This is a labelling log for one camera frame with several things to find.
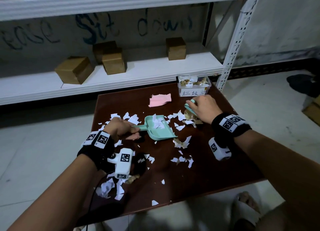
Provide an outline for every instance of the pink paper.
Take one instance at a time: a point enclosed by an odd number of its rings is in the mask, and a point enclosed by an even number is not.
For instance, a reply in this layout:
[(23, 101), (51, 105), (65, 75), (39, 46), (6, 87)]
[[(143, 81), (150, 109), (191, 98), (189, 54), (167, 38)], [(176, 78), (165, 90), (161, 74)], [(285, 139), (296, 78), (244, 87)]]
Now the pink paper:
[(150, 98), (149, 107), (157, 107), (164, 105), (168, 102), (171, 102), (171, 93), (169, 94), (159, 94), (159, 95), (152, 95)]

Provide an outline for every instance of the hand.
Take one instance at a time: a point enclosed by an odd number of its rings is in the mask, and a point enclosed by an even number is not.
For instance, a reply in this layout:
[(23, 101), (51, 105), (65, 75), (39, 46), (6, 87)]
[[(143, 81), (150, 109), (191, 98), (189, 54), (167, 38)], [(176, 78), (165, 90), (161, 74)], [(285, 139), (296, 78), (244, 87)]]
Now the hand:
[(187, 100), (186, 103), (198, 115), (203, 122), (211, 124), (215, 117), (222, 113), (216, 100), (210, 95), (198, 96), (193, 98), (197, 105)]
[(140, 129), (138, 127), (132, 127), (133, 125), (135, 124), (121, 118), (114, 117), (109, 124), (105, 126), (103, 131), (109, 133), (115, 142), (119, 140), (119, 136), (122, 136), (127, 132), (132, 133), (132, 135), (128, 136), (126, 140), (136, 140), (141, 137), (138, 132)]

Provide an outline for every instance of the white sensor device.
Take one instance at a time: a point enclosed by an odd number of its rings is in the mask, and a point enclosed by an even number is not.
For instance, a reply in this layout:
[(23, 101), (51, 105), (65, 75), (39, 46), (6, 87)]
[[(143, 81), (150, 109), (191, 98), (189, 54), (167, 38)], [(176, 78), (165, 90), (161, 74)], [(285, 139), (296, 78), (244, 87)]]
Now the white sensor device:
[(231, 152), (228, 147), (221, 148), (214, 140), (214, 137), (209, 140), (209, 146), (214, 153), (215, 158), (218, 161), (221, 161), (222, 159), (228, 159), (231, 157)]
[(108, 158), (109, 163), (115, 164), (115, 178), (128, 179), (133, 151), (130, 148), (122, 148), (120, 153), (114, 153), (111, 158)]

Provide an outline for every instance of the label on container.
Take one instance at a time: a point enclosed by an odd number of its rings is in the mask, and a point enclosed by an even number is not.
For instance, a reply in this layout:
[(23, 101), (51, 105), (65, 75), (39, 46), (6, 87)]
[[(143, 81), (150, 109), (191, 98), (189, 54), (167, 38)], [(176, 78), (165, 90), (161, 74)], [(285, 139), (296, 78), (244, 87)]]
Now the label on container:
[(207, 88), (181, 88), (180, 97), (196, 97), (206, 94)]

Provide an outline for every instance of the dustpan handle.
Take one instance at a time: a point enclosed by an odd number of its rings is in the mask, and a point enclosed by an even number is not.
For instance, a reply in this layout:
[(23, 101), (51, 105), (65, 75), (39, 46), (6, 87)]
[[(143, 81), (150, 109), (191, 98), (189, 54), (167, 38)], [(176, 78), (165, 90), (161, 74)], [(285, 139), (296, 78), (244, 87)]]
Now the dustpan handle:
[(148, 128), (147, 128), (147, 126), (145, 124), (143, 124), (143, 125), (134, 125), (133, 127), (140, 128), (140, 131), (147, 131), (148, 130)]

